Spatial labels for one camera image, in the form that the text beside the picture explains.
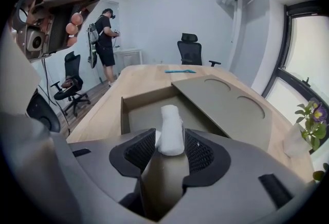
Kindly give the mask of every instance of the white flower pot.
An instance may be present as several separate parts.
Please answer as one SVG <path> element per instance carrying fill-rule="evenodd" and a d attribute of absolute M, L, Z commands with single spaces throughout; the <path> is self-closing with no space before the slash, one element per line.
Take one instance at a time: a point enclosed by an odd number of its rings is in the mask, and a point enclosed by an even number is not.
<path fill-rule="evenodd" d="M 299 123 L 295 123 L 283 140 L 283 151 L 289 157 L 304 155 L 312 149 L 302 137 L 303 130 L 304 128 Z"/>

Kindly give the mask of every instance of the light wood tabletop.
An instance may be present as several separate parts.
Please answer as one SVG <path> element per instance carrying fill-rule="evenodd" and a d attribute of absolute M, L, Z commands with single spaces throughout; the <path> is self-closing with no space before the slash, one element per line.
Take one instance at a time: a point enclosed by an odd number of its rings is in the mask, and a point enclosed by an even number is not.
<path fill-rule="evenodd" d="M 191 69 L 196 73 L 165 73 L 165 70 Z M 192 65 L 134 65 L 125 68 L 115 84 L 81 120 L 68 143 L 118 138 L 120 136 L 121 97 L 131 97 L 148 91 L 168 87 L 173 81 L 215 75 L 228 84 L 236 86 L 272 111 L 272 131 L 267 152 L 293 170 L 305 182 L 312 180 L 313 165 L 309 153 L 298 158 L 289 158 L 283 152 L 282 140 L 292 124 L 270 103 L 251 88 L 240 82 L 232 73 L 216 67 Z"/>

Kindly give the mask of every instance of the black t-shirt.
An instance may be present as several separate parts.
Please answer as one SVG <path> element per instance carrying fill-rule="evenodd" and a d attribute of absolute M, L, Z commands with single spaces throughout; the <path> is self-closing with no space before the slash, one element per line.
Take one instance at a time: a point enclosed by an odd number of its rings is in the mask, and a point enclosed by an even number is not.
<path fill-rule="evenodd" d="M 111 28 L 109 23 L 109 18 L 107 16 L 101 15 L 101 17 L 95 22 L 95 26 L 98 34 L 102 32 L 105 27 Z M 103 33 L 99 36 L 98 43 L 105 48 L 112 48 L 112 37 Z"/>

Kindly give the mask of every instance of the man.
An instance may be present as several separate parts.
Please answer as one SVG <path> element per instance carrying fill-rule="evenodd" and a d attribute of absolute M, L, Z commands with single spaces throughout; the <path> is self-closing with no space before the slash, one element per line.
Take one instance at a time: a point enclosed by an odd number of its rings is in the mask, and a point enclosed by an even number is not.
<path fill-rule="evenodd" d="M 115 65 L 112 39 L 120 34 L 111 31 L 109 19 L 112 18 L 113 10 L 107 8 L 102 12 L 102 15 L 95 22 L 97 32 L 100 34 L 96 43 L 96 52 L 103 65 L 104 74 L 107 78 L 108 85 L 114 83 L 113 65 Z"/>

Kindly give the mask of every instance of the window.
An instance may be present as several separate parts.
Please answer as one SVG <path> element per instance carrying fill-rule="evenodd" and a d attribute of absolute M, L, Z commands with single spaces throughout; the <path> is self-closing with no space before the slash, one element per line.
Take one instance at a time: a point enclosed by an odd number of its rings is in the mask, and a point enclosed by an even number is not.
<path fill-rule="evenodd" d="M 291 123 L 296 121 L 297 105 L 311 98 L 322 102 L 329 113 L 328 74 L 329 15 L 317 1 L 285 6 L 279 57 L 262 96 Z M 328 138 L 329 132 L 320 146 Z"/>

